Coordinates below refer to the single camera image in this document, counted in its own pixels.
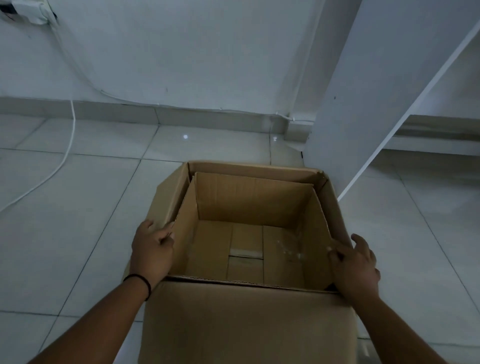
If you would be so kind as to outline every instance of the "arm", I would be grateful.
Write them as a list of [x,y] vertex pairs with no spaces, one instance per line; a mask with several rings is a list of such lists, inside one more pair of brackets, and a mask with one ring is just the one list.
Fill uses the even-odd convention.
[[[138,227],[132,243],[130,274],[145,277],[154,288],[168,273],[173,258],[171,225],[150,232],[152,221]],[[75,325],[35,357],[30,364],[113,363],[148,287],[131,277],[110,292]]]
[[365,325],[382,363],[446,364],[380,299],[375,254],[361,236],[353,234],[352,240],[355,249],[340,243],[329,249],[334,282]]

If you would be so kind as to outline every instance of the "power cord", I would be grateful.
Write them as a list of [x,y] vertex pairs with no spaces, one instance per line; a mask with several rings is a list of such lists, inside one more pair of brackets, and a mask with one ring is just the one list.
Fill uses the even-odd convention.
[[68,154],[70,153],[70,149],[72,148],[72,144],[73,144],[73,137],[75,135],[75,122],[76,122],[76,116],[75,116],[75,108],[73,107],[73,101],[70,100],[70,106],[72,108],[72,116],[73,116],[73,122],[72,122],[72,134],[70,135],[70,142],[68,143],[68,147],[67,147],[67,150],[65,151],[65,154],[63,156],[63,159],[62,161],[60,162],[60,164],[58,165],[58,167],[56,167],[54,169],[54,171],[48,175],[44,180],[42,180],[40,183],[38,183],[35,187],[32,187],[30,190],[28,190],[27,192],[25,192],[23,195],[21,196],[18,196],[16,199],[14,199],[12,202],[10,202],[9,204],[5,205],[4,207],[0,208],[0,213],[5,210],[7,207],[17,203],[18,201],[20,201],[22,198],[24,198],[25,196],[27,196],[30,192],[36,190],[38,187],[40,187],[41,185],[43,185],[46,181],[48,181],[50,178],[53,177],[53,175],[55,173],[57,173],[59,171],[59,169],[63,166],[63,164],[65,163],[65,161],[67,160],[67,157],[68,157]]

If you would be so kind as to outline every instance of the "hand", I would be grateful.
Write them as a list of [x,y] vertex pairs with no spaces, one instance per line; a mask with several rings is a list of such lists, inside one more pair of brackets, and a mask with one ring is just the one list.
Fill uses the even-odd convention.
[[329,247],[328,257],[334,283],[340,293],[353,305],[363,298],[378,298],[380,271],[375,268],[377,258],[364,238],[352,234],[355,248],[341,243]]
[[171,233],[173,223],[165,225],[161,230],[150,231],[148,228],[152,224],[152,220],[145,220],[135,233],[130,274],[145,277],[153,289],[172,267],[175,236]]

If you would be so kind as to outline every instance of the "black wristband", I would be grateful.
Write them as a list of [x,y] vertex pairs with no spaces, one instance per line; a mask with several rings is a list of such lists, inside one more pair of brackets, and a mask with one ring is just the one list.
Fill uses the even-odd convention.
[[145,282],[145,284],[147,285],[148,287],[148,297],[145,301],[147,301],[149,298],[150,298],[150,295],[152,294],[152,286],[150,285],[150,282],[147,280],[147,278],[145,278],[144,276],[141,276],[140,274],[136,274],[136,273],[132,273],[132,274],[129,274],[125,277],[125,279],[123,280],[124,282],[128,279],[128,278],[131,278],[131,277],[138,277],[140,278],[142,281]]

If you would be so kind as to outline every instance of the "cardboard box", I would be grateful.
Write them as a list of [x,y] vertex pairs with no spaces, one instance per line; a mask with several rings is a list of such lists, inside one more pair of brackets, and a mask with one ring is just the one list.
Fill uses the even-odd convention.
[[326,247],[351,245],[318,170],[193,161],[147,218],[175,221],[174,263],[145,306],[140,364],[355,363],[356,318]]

